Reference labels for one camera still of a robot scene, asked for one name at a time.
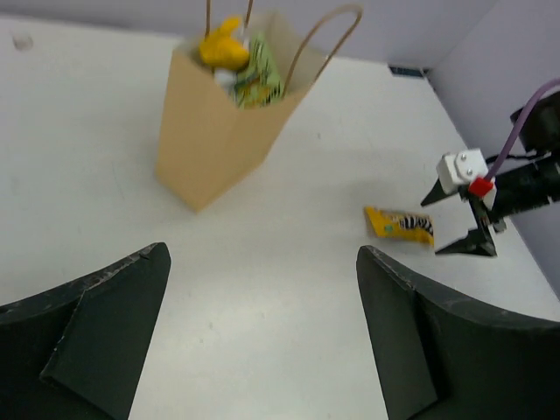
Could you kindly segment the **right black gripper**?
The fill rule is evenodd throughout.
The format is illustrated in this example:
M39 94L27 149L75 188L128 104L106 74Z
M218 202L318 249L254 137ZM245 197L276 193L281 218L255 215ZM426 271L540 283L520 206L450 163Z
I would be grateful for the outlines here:
M476 229L436 251L437 255L471 255L496 257L494 240L487 229L504 218L545 207L559 201L559 157L546 157L498 174L484 195L467 194L476 220ZM456 185L446 191L438 179L421 201L427 207L459 192Z

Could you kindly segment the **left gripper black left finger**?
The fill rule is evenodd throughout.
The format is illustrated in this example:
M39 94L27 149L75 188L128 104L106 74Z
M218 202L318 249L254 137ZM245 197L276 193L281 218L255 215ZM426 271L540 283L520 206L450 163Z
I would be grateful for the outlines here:
M1 308L3 419L126 419L171 268L153 243Z

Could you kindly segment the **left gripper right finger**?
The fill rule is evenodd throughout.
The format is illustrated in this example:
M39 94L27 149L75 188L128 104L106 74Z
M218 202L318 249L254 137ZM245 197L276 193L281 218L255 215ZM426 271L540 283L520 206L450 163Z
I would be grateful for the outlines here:
M372 246L356 271L389 418L558 418L556 321L469 297Z

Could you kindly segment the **yellow M&M candy pack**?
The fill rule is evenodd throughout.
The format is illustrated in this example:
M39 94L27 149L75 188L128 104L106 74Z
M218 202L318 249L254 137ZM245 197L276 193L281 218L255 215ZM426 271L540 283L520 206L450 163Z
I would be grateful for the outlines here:
M434 247L433 222L429 215L365 206L364 213L374 234Z

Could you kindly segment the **green Himalaya sachet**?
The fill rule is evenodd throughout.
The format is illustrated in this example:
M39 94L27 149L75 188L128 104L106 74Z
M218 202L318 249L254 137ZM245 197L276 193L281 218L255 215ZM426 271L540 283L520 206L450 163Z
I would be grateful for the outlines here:
M263 32L251 37L248 66L236 75L229 93L241 109L261 108L283 98L284 80Z

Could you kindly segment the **yellow snack bar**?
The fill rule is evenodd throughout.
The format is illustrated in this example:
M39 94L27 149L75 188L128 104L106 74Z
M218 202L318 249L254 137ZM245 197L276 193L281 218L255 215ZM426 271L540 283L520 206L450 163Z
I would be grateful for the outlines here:
M241 16L226 18L199 43L199 56L211 68L241 71L249 63Z

